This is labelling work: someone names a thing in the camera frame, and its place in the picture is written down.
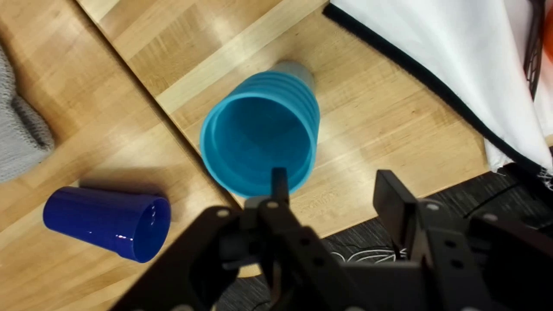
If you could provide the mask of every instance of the blue plastic cup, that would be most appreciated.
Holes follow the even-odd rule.
[[[234,194],[268,195],[274,168],[287,169],[296,192],[315,168],[319,126],[310,71],[280,62],[242,81],[208,114],[201,154],[211,176]]]
[[[47,200],[44,221],[54,232],[146,263],[166,240],[172,209],[160,195],[61,188]]]

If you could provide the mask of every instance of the white fabric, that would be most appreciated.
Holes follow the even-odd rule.
[[[441,78],[500,138],[553,173],[553,64],[533,104],[522,71],[529,0],[332,0]],[[486,145],[491,169],[510,162]]]

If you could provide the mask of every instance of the light blue cup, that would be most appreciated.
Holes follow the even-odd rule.
[[[234,194],[268,195],[274,168],[287,169],[296,192],[315,168],[319,124],[312,73],[280,62],[242,81],[208,114],[201,154],[211,176]]]

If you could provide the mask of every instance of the dark blue cup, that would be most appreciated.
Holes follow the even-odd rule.
[[[161,195],[61,188],[47,200],[44,221],[54,232],[146,263],[166,240],[172,209]]]

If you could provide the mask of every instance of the screw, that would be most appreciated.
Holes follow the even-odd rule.
[[[194,311],[194,308],[187,304],[179,304],[172,311]]]
[[[427,204],[427,209],[439,211],[439,206],[438,204]]]
[[[481,309],[474,306],[464,306],[462,311],[481,311]]]
[[[229,213],[229,209],[220,209],[218,211],[218,218],[227,218],[230,213]]]
[[[488,221],[498,221],[498,214],[491,214],[491,213],[484,214],[483,218]]]
[[[270,200],[270,202],[267,202],[267,207],[277,209],[277,207],[279,207],[279,202],[277,202],[277,200]]]

